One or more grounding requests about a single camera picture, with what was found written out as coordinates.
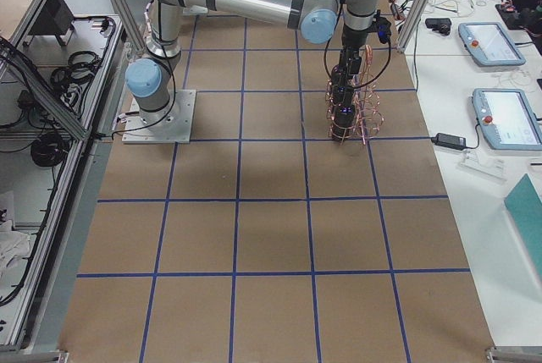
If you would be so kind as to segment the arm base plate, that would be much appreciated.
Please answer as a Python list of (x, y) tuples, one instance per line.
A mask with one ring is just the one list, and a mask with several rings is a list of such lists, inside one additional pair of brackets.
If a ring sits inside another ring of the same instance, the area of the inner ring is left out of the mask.
[(126, 116), (122, 141), (126, 144), (189, 143), (196, 103), (195, 90), (169, 88), (170, 103), (156, 113), (140, 110), (133, 97), (130, 110), (134, 115)]

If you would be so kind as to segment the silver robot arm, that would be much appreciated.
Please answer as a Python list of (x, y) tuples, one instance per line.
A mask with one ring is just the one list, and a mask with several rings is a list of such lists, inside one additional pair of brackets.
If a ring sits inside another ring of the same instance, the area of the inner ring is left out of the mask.
[(377, 10), (378, 0), (158, 0), (158, 17), (152, 41), (159, 47), (169, 44), (164, 32), (170, 29), (183, 8), (193, 6), (236, 14), (299, 30), (312, 44), (328, 42), (342, 24), (340, 61), (329, 76), (330, 119), (341, 134), (356, 125), (359, 106), (354, 80), (360, 70), (360, 51), (368, 34), (375, 32), (388, 42), (387, 21)]

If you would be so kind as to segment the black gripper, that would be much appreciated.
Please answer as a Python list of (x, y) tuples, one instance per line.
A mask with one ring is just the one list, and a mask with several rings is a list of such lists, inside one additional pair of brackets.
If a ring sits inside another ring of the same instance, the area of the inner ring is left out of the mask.
[(367, 41), (366, 32), (343, 32), (339, 66), (346, 72), (358, 72), (362, 64), (360, 49)]

